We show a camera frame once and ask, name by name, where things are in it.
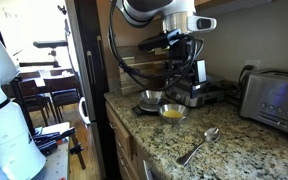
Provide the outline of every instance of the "metal bowl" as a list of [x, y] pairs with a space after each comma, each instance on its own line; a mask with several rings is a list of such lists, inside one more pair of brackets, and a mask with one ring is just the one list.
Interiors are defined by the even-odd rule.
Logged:
[[[166, 116], [165, 112], [170, 110], [175, 110], [182, 115], [182, 117], [171, 117]], [[161, 106], [158, 110], [159, 115], [165, 120], [166, 123], [169, 124], [179, 124], [189, 115], [190, 110], [180, 104], [165, 104]]]
[[161, 101], [163, 95], [163, 91], [146, 90], [142, 92], [141, 98], [144, 100], [145, 103], [154, 105], [158, 104]]

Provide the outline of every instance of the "power outlet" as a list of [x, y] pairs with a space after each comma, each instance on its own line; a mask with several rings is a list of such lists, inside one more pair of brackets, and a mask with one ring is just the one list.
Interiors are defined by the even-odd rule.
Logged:
[[260, 66], [261, 66], [261, 60], [245, 60], [244, 66], [246, 65], [252, 65], [254, 66], [254, 70], [258, 70], [260, 69]]

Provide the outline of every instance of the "cable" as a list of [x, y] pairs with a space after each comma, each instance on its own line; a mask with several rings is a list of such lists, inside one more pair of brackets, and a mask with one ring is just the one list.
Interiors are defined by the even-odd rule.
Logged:
[[244, 79], [245, 79], [245, 76], [243, 76], [244, 72], [245, 71], [251, 71], [254, 69], [254, 66], [253, 65], [246, 65], [243, 67], [241, 73], [240, 73], [240, 76], [238, 78], [238, 85], [240, 88], [242, 88], [242, 85], [243, 85], [243, 82], [244, 82]]
[[[115, 34], [114, 34], [114, 27], [113, 27], [113, 14], [114, 10], [116, 7], [116, 2], [117, 0], [112, 0], [111, 2], [111, 8], [110, 8], [110, 14], [109, 14], [109, 29], [108, 29], [108, 41], [110, 45], [110, 50], [112, 54], [114, 55], [115, 59], [118, 61], [118, 65], [120, 68], [124, 70], [138, 85], [143, 87], [144, 89], [150, 89], [150, 90], [156, 90], [156, 91], [163, 91], [174, 84], [176, 84], [178, 81], [180, 81], [183, 77], [187, 75], [187, 73], [191, 70], [192, 65], [194, 64], [194, 59], [199, 55], [201, 52], [203, 45], [204, 45], [204, 40], [203, 39], [195, 39], [193, 36], [188, 35], [188, 34], [178, 34], [176, 35], [175, 38], [177, 39], [187, 39], [191, 43], [191, 46], [193, 47], [193, 51], [189, 52], [187, 60], [180, 66], [177, 67], [171, 71], [164, 72], [159, 75], [145, 75], [142, 74], [138, 69], [134, 69], [130, 66], [128, 66], [123, 58], [120, 56], [117, 47], [116, 47], [116, 42], [115, 42]], [[143, 83], [141, 83], [138, 79], [135, 78], [135, 76], [138, 76], [140, 78], [145, 78], [145, 79], [150, 79], [150, 80], [157, 80], [157, 79], [168, 79], [171, 76], [174, 76], [178, 73], [179, 77], [176, 79], [172, 80], [167, 86], [162, 87], [162, 88], [157, 88], [157, 89], [152, 89], [150, 87], [146, 87]]]

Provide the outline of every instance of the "kitchen scale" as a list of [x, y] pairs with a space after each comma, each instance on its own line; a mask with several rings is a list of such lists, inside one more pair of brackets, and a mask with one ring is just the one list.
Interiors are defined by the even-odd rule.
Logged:
[[132, 110], [136, 116], [140, 115], [158, 115], [159, 108], [164, 104], [169, 104], [170, 101], [162, 98], [158, 104], [147, 104], [144, 100], [141, 100], [137, 106], [133, 107]]

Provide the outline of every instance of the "wooden chair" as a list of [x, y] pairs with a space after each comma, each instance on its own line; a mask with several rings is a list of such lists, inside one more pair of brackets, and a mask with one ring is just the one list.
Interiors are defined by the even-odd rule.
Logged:
[[9, 98], [15, 98], [15, 94], [13, 92], [13, 89], [12, 89], [12, 86], [10, 83], [6, 83], [6, 84], [3, 84], [1, 86], [2, 88], [2, 91], [4, 92], [4, 94], [9, 97]]
[[40, 96], [38, 94], [35, 80], [23, 81], [20, 82], [19, 85], [24, 97], [25, 106], [29, 112], [41, 111], [46, 126], [48, 126], [47, 118], [50, 117], [48, 113], [49, 108], [51, 109], [54, 119], [56, 119], [51, 98], [48, 96]]
[[63, 71], [67, 71], [67, 72], [73, 74], [73, 69], [52, 69], [51, 70], [51, 76], [62, 75]]
[[75, 76], [62, 78], [44, 79], [46, 88], [51, 94], [55, 113], [60, 121], [62, 116], [60, 107], [78, 103], [80, 95], [78, 93], [78, 83]]
[[20, 73], [18, 76], [20, 76], [22, 79], [31, 79], [31, 78], [41, 77], [41, 75], [38, 71]]

